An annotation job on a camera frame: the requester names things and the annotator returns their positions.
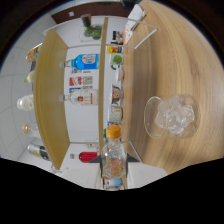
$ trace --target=plastic container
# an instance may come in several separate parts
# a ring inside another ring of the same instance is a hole
[[[41,48],[41,44],[38,44],[36,47],[32,48],[26,55],[26,61],[27,62],[32,62],[35,61],[37,59],[37,56],[39,54],[40,48]]]
[[[40,159],[50,161],[50,158],[48,157],[47,151],[45,150],[44,146],[29,144],[28,151],[30,154],[32,154]]]
[[[115,104],[108,106],[108,121],[109,122],[120,122],[122,118],[122,108]]]
[[[116,70],[124,63],[124,57],[122,54],[110,54],[109,63],[111,68]]]
[[[77,89],[70,95],[60,95],[59,101],[70,101],[74,105],[94,106],[98,105],[97,89]]]
[[[98,69],[99,60],[99,54],[80,54],[75,59],[60,62],[60,67],[75,67],[78,70]]]
[[[22,129],[24,134],[41,139],[37,124],[24,124]]]
[[[107,127],[108,143],[101,151],[103,175],[118,179],[126,174],[127,152],[120,143],[121,129],[118,125]]]
[[[122,96],[123,92],[120,90],[120,88],[112,84],[110,92],[110,103],[111,104],[117,103]]]
[[[18,99],[17,107],[20,110],[25,111],[32,111],[34,110],[34,103],[33,103],[33,94],[24,96],[23,98]]]
[[[91,24],[91,14],[81,16],[83,26],[79,30],[81,42],[101,40],[102,24]]]
[[[123,70],[123,66],[120,65],[118,69],[116,69],[115,72],[115,80],[118,83],[119,81],[121,81],[124,78],[124,70]]]

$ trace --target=orange bottle cap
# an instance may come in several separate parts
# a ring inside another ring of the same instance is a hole
[[[107,127],[107,137],[111,139],[119,138],[121,136],[121,128],[118,125],[110,125]]]

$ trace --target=label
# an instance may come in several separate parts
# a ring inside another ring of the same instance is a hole
[[[81,105],[97,105],[96,97],[95,90],[83,89],[77,100]]]
[[[93,84],[93,76],[83,76],[83,85]]]
[[[81,89],[81,88],[69,88],[69,93],[72,93],[72,92],[74,92],[77,89]]]
[[[108,54],[121,53],[122,48],[119,46],[108,46]]]
[[[69,86],[79,86],[82,85],[82,77],[70,77],[69,78]]]
[[[112,103],[117,103],[121,98],[120,88],[112,84]]]
[[[70,70],[70,73],[71,73],[71,74],[81,73],[81,72],[82,72],[82,70],[79,70],[79,69],[77,69],[76,67],[74,67],[74,68],[72,68],[72,69]]]
[[[120,114],[120,107],[116,107],[116,106],[111,106],[111,112],[114,114],[114,115],[119,115]]]
[[[41,158],[40,147],[39,146],[34,146],[34,145],[31,144],[31,145],[28,146],[28,151],[31,154],[35,155],[36,157]]]
[[[96,62],[95,54],[85,54],[82,56],[82,62],[84,64],[94,64]]]
[[[105,184],[109,186],[121,186],[122,185],[122,180],[121,178],[119,179],[105,179]]]
[[[92,89],[93,86],[83,86],[82,88],[83,88],[83,89]]]

